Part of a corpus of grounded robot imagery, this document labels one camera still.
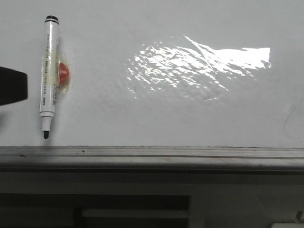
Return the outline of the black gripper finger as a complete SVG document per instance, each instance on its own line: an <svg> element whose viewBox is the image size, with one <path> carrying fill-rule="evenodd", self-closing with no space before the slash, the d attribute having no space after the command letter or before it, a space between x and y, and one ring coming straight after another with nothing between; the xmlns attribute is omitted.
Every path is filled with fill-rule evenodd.
<svg viewBox="0 0 304 228"><path fill-rule="evenodd" d="M28 98L28 75L0 67L0 105L9 105Z"/></svg>

